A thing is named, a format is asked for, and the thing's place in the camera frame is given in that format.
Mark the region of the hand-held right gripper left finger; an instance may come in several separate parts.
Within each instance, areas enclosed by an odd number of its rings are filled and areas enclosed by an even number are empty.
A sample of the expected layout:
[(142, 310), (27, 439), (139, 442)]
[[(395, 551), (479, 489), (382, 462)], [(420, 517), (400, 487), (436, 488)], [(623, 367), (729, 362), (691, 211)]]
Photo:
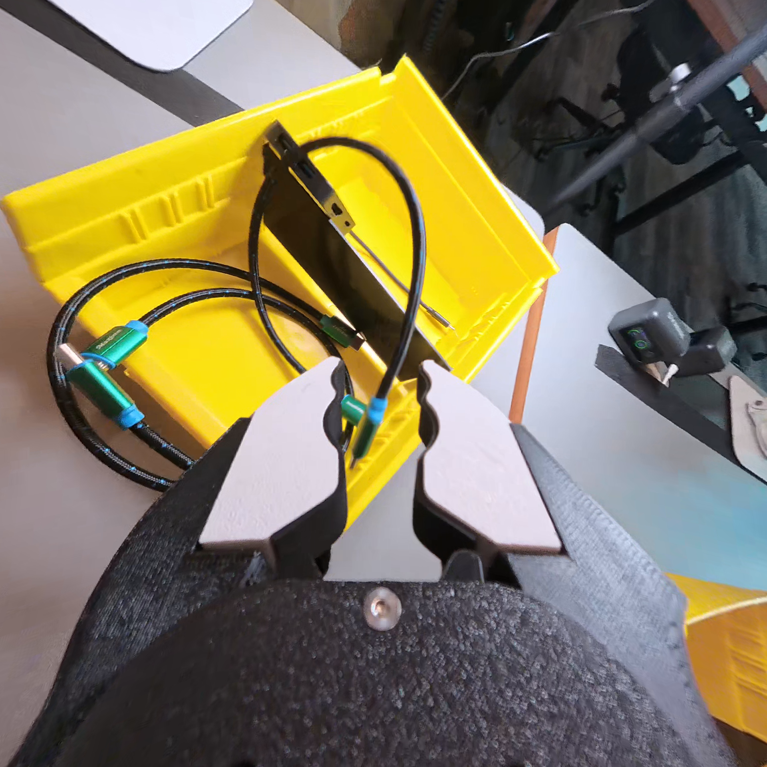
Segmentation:
[(348, 518), (341, 401), (347, 369), (327, 358), (251, 416), (199, 536), (210, 551), (321, 554)]

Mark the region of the yellow plastic bin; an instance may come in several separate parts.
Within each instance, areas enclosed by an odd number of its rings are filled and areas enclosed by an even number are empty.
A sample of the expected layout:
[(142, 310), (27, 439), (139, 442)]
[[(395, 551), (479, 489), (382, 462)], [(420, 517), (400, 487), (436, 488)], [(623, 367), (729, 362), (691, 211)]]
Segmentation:
[(686, 642), (710, 714), (766, 741), (766, 592), (668, 577), (687, 599)]
[[(474, 379), (558, 265), (408, 58), (389, 74), (371, 68), (15, 191), (2, 209), (38, 281), (60, 304), (130, 263), (190, 258), (245, 269), (262, 137), (274, 120), (299, 143), (368, 141), (407, 174), (426, 225), (424, 298), (454, 330), (423, 315), (418, 327), (455, 376)], [(351, 149), (323, 149), (312, 159), (361, 238), (407, 280), (410, 226), (395, 182)], [(192, 270), (134, 276), (89, 302), (81, 324), (95, 336), (181, 294), (235, 284)], [(235, 299), (176, 310), (126, 365), (127, 376), (205, 448), (295, 376), (253, 302)], [(369, 454), (350, 474), (347, 529), (419, 445), (415, 386), (395, 385)]]

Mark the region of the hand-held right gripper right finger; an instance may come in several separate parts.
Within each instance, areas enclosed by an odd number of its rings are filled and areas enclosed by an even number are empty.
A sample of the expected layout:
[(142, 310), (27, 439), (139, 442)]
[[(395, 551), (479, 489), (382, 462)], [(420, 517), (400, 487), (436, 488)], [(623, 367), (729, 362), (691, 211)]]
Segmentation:
[(481, 554), (561, 554), (563, 545), (509, 419), (478, 390), (427, 360), (417, 383), (415, 500)]

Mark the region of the black bin divider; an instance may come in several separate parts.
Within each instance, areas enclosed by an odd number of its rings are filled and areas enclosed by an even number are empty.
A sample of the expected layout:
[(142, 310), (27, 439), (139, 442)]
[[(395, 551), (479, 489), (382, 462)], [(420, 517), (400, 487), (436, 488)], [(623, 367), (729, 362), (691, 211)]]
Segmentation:
[(264, 177), (274, 182), (263, 216), (266, 229), (375, 354), (390, 363), (403, 308), (266, 143), (263, 158)]

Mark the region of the white board stand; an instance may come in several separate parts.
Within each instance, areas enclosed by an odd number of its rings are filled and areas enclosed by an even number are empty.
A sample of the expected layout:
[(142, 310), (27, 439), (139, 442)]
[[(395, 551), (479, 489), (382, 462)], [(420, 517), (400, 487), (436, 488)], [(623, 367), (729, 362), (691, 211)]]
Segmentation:
[(131, 62), (174, 72), (235, 24), (252, 1), (51, 1)]
[(731, 438), (743, 469), (766, 481), (766, 398), (743, 378), (729, 378)]

